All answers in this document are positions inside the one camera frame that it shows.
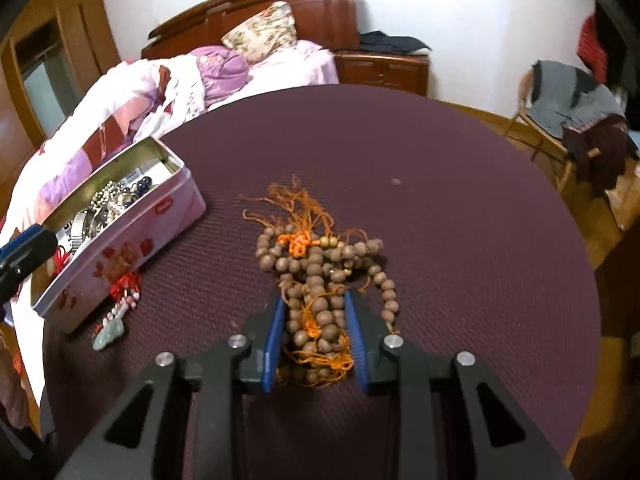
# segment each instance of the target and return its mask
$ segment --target pillow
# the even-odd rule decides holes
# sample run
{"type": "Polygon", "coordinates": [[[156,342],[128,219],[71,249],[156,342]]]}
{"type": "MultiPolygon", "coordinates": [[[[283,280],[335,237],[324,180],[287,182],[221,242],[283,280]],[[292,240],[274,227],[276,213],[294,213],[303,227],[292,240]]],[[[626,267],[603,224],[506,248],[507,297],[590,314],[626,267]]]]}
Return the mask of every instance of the pillow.
{"type": "Polygon", "coordinates": [[[296,44],[297,40],[291,6],[287,2],[274,2],[226,33],[222,43],[254,64],[279,48],[296,44]]]}

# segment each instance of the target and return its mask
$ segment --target white wall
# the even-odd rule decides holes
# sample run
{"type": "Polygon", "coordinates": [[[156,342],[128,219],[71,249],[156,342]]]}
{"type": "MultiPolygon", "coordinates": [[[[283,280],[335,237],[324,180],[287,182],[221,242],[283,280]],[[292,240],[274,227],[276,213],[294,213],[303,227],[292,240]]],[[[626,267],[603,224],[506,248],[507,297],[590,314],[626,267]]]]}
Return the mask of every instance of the white wall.
{"type": "MultiPolygon", "coordinates": [[[[148,32],[203,0],[104,0],[123,59],[148,32]]],[[[578,31],[594,0],[362,0],[361,32],[415,36],[432,49],[430,95],[513,114],[520,77],[537,59],[581,66],[578,31]]]]}

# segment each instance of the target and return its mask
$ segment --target red clothing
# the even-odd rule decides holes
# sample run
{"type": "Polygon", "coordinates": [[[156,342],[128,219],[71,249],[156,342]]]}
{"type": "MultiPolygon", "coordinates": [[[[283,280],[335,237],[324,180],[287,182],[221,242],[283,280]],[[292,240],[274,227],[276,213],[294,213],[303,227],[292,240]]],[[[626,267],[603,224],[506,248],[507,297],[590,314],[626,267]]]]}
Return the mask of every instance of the red clothing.
{"type": "Polygon", "coordinates": [[[594,14],[584,20],[580,29],[578,57],[591,70],[593,78],[598,83],[607,82],[607,53],[598,41],[594,14]]]}

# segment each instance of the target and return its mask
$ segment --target chair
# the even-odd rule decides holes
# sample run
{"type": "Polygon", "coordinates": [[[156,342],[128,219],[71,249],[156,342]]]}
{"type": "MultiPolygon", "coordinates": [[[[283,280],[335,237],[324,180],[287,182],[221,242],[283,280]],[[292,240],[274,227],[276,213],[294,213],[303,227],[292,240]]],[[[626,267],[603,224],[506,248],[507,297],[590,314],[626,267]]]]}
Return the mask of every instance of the chair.
{"type": "MultiPolygon", "coordinates": [[[[502,134],[505,137],[509,137],[508,133],[513,128],[513,125],[516,123],[518,118],[521,118],[525,122],[525,124],[528,124],[529,126],[531,126],[532,129],[540,136],[540,142],[536,146],[533,146],[532,144],[529,144],[528,142],[525,142],[521,139],[515,139],[515,140],[523,144],[526,144],[527,146],[530,146],[534,149],[533,154],[531,155],[532,162],[538,156],[538,153],[542,151],[550,159],[553,159],[559,162],[560,164],[562,164],[562,177],[559,178],[557,175],[555,175],[556,189],[558,190],[559,193],[562,193],[564,191],[564,187],[566,186],[566,183],[569,181],[571,172],[574,170],[575,163],[572,160],[569,154],[569,151],[562,145],[562,142],[559,139],[556,139],[555,137],[549,135],[545,130],[543,130],[540,126],[538,126],[538,124],[533,119],[531,119],[527,115],[527,111],[530,108],[530,97],[531,97],[532,90],[533,90],[533,69],[529,70],[520,81],[520,85],[518,86],[518,111],[513,116],[513,119],[509,121],[509,124],[507,124],[507,127],[505,128],[502,134]],[[542,150],[542,146],[544,145],[545,142],[552,144],[556,148],[558,152],[558,156],[555,156],[553,153],[549,153],[548,151],[542,150]]],[[[598,148],[589,150],[588,155],[589,155],[589,158],[594,158],[600,155],[600,150],[598,148]]]]}

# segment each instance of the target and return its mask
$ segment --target wooden nightstand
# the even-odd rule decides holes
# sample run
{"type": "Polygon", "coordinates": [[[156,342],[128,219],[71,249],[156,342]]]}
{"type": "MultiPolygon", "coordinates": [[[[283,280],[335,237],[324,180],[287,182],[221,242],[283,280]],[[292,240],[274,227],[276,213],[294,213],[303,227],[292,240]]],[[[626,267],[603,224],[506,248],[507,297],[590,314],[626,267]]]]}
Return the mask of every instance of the wooden nightstand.
{"type": "Polygon", "coordinates": [[[340,83],[384,86],[427,95],[429,56],[399,56],[361,50],[339,50],[335,65],[340,83]]]}

